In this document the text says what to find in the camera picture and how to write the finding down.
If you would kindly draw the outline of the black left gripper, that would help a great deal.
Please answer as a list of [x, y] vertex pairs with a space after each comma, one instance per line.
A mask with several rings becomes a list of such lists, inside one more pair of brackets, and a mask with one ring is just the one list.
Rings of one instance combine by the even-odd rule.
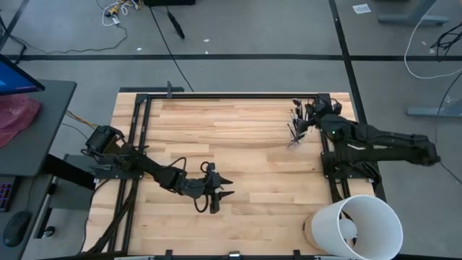
[[[220, 185], [233, 184], [233, 182], [220, 176], [215, 171], [215, 163], [214, 171], [209, 179], [206, 179], [205, 176], [203, 178], [187, 178], [185, 167], [186, 164], [183, 164], [183, 172], [180, 175], [180, 194], [192, 198], [198, 212], [203, 213], [206, 209], [209, 209], [211, 214], [218, 213], [220, 209], [219, 201], [226, 196], [234, 194], [234, 191], [220, 191], [217, 193], [216, 189], [218, 189]], [[203, 209], [199, 209], [196, 203], [196, 200], [201, 196], [206, 197], [206, 206]]]

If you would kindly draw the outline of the grey desk leg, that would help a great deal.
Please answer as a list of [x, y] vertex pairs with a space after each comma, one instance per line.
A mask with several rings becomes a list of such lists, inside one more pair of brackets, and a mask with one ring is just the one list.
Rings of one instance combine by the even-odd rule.
[[417, 6], [409, 14], [381, 14], [378, 16], [378, 22], [406, 26], [441, 26], [449, 19], [445, 16], [430, 14], [436, 2], [437, 0], [419, 0]]
[[462, 118], [462, 98], [453, 101], [449, 97], [449, 93], [460, 79], [462, 79], [462, 72], [459, 72], [456, 78], [450, 83], [437, 107], [408, 107], [406, 115], [433, 118]]

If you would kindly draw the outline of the pink cloth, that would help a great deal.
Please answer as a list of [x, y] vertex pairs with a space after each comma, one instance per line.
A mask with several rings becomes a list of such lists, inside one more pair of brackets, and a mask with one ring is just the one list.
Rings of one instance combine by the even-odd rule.
[[0, 148], [33, 122], [40, 102], [26, 94], [0, 96]]

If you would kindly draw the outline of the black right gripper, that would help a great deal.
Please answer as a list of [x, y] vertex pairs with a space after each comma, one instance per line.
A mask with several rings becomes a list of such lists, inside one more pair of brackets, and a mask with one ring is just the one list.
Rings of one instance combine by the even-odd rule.
[[[327, 114], [317, 119], [318, 128], [333, 142], [345, 140], [344, 123], [345, 118], [334, 114]], [[304, 133], [312, 126], [316, 126], [314, 118], [308, 120], [299, 119], [297, 121], [297, 132]]]

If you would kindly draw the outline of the computer monitor with blue screen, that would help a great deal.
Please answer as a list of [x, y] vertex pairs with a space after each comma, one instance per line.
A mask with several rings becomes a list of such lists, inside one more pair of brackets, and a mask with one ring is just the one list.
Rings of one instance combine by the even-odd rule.
[[41, 83], [0, 54], [0, 96], [44, 90]]

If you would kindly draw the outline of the clear plastic container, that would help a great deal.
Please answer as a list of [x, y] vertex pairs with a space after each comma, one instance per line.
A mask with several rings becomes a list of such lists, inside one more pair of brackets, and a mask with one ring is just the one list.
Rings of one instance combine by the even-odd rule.
[[[307, 104], [307, 103], [304, 103], [304, 102], [302, 101], [302, 107], [301, 107], [301, 108], [302, 108], [302, 114], [303, 114], [303, 119], [302, 119], [302, 120], [308, 120], [308, 119], [314, 118], [314, 116], [309, 116], [309, 115], [306, 113], [306, 110], [305, 110], [305, 105], [306, 105], [306, 104]], [[293, 113], [293, 114], [295, 114], [295, 115], [297, 116], [297, 114], [295, 113], [295, 108], [296, 108], [296, 106], [295, 106], [293, 109], [290, 110], [290, 114]], [[296, 123], [296, 124], [292, 124], [290, 117], [289, 117], [289, 123], [288, 123], [288, 124], [291, 125], [291, 127], [292, 127], [292, 129], [293, 129], [293, 131], [294, 131], [295, 134], [301, 134], [301, 133], [298, 133], [298, 132], [297, 132], [297, 123]], [[312, 129], [312, 128], [313, 128], [313, 126], [310, 127], [306, 132], [311, 132], [311, 129]], [[305, 143], [305, 141], [306, 141], [306, 137], [305, 137], [302, 141], [299, 141], [299, 144]]]

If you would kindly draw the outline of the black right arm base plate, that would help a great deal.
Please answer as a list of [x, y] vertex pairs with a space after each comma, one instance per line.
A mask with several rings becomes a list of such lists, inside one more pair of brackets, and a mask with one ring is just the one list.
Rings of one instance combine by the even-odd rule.
[[349, 159], [338, 152], [322, 152], [321, 162], [324, 175], [330, 179], [366, 178], [375, 181], [378, 168], [371, 162]]

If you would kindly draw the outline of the dark grey desk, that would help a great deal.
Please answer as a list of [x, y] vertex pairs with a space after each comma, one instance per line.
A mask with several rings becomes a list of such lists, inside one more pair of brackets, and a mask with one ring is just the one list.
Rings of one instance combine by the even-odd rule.
[[39, 174], [69, 106], [76, 82], [42, 80], [45, 90], [28, 96], [40, 102], [31, 125], [0, 148], [0, 176]]

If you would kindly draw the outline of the black computer mouse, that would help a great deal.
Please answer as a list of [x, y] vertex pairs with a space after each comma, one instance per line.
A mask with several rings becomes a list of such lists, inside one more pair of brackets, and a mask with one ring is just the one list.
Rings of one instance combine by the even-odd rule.
[[31, 218], [32, 213], [28, 211], [15, 213], [11, 217], [3, 232], [3, 243], [5, 246], [10, 248], [16, 247], [24, 240]]

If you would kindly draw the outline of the black keyboard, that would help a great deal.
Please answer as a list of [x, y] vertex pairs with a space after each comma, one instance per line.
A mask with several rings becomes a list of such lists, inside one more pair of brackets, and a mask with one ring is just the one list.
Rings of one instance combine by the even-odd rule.
[[0, 212], [8, 212], [11, 206], [17, 178], [14, 176], [0, 176]]

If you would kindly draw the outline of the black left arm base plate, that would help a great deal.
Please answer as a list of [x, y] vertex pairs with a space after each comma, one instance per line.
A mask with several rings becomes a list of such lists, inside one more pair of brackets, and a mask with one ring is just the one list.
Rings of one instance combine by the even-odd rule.
[[140, 179], [144, 171], [137, 168], [131, 155], [95, 153], [97, 165], [91, 166], [95, 176], [100, 179]]

